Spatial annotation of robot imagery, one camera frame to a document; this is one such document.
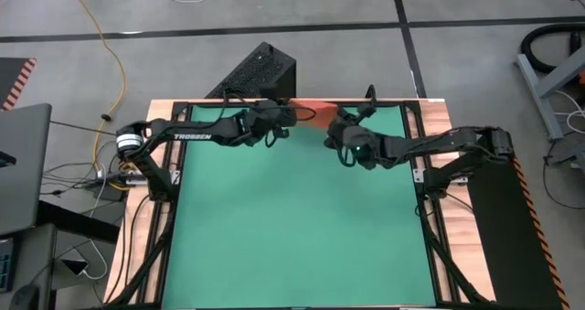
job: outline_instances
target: black keyboard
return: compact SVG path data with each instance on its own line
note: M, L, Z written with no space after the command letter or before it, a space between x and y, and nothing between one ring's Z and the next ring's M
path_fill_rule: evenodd
M15 244L12 238L0 237L0 293L10 292L15 267Z

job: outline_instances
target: table leg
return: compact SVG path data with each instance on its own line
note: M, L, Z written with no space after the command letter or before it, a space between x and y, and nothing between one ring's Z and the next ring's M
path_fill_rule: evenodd
M91 219L79 213L49 204L43 200L38 202L37 225L54 224L58 230L76 233L87 238L115 243L118 240L119 228L98 219Z

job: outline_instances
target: wooden table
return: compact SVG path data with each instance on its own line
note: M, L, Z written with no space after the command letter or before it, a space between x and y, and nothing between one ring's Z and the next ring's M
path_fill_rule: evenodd
M307 101L336 101L336 102L355 102L365 101L364 99L302 99ZM378 99L379 101L418 101L420 104L421 115L424 124L424 130L426 135L440 134L446 130L452 128L449 114L447 112L447 105L444 100L441 99ZM172 114L172 108L174 102L221 102L222 100L215 99L197 99L197 100L152 100L146 120L150 121L156 118L170 119ZM409 119L410 129L413 137L416 137L416 126L414 120ZM153 159L160 164L163 161L165 152L165 146L159 146L153 153ZM457 154L446 154L446 155L434 155L431 157L431 161L434 166L443 166L448 162L452 161ZM465 201L471 206L467 187L450 187L448 192L457 198ZM125 286L123 283L123 277L126 271L129 272L129 279L142 264L144 260L144 251L146 249L146 241L148 239L149 229L151 220L153 218L154 202L146 201L140 208L138 216L136 217L133 243L132 243L132 258L130 259L129 267L126 265L128 258L128 251L130 250L130 222L134 217L139 203L147 195L146 187L135 187L128 195L126 203L126 254L124 255L124 263L122 263L122 231L120 231L120 237L118 244L116 245L116 252L114 253L112 261L112 269L106 288L106 296L110 294L113 286L115 285L118 273L122 270L122 279L118 283L116 289L113 292L112 299L115 298ZM441 201L441 210L444 216L444 224L447 230L447 237L449 240L449 246L451 249L452 258L455 263L459 266L463 274L472 283L480 294L490 300L494 300L494 290L490 280L489 273L487 271L487 265L485 262L484 251L482 248L482 242L479 237L477 225L473 214L466 207L457 203L449 197ZM160 233L165 224L165 214L162 215L159 224ZM145 301L152 302L154 300L154 289L156 286L156 280L158 277L159 260L157 260L150 272L148 280L148 288L146 292ZM445 268L441 263L441 260L435 256L437 263L437 269L439 274L439 281L441 285L441 293L443 300L451 300L452 297L449 293L447 274Z

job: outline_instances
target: metal stand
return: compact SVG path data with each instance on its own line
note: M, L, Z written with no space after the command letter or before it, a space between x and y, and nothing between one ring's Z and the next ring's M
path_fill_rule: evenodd
M516 63L522 71L524 80L530 89L534 102L537 104L540 116L547 127L549 139L551 141L561 140L564 137L564 133L558 123L555 111L550 105L550 96L585 69L585 47L580 48L541 80L532 69L532 66L530 66L526 55L519 54ZM556 164L568 160L576 160L580 169L585 172L585 145L579 145L555 155L554 158L551 158L550 163Z
M115 243L118 240L118 232L120 231L118 227L110 223L90 219L79 213L39 200L37 225L45 223L52 223L59 230L109 243Z

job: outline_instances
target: gray metal frame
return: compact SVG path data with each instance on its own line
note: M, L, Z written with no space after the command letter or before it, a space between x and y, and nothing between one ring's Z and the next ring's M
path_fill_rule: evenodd
M576 51L543 79L540 79L532 69L526 55L519 54L516 63L547 127L548 137L552 141L562 139L564 134L550 105L550 96L585 69L585 47Z

